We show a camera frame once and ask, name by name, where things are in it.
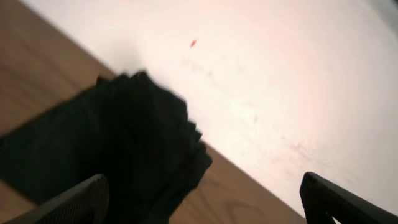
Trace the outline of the black pants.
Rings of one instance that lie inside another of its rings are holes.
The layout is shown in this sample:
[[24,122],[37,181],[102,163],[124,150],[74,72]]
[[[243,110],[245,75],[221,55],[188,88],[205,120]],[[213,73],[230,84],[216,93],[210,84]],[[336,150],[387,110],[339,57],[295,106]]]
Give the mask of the black pants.
[[96,174],[108,223],[167,223],[211,157],[187,104],[145,73],[99,78],[1,138],[1,178],[39,204]]

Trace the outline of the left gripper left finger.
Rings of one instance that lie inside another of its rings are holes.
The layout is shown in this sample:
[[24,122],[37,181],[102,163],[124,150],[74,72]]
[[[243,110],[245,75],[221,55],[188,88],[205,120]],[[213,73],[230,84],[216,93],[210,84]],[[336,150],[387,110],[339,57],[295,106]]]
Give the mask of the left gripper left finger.
[[96,174],[6,224],[102,224],[108,206],[108,180]]

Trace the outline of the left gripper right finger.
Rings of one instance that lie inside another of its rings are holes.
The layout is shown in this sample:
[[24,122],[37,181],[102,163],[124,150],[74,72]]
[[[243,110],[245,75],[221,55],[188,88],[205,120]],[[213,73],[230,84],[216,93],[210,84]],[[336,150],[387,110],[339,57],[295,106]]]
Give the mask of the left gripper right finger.
[[314,172],[306,172],[300,198],[307,224],[397,224],[397,216]]

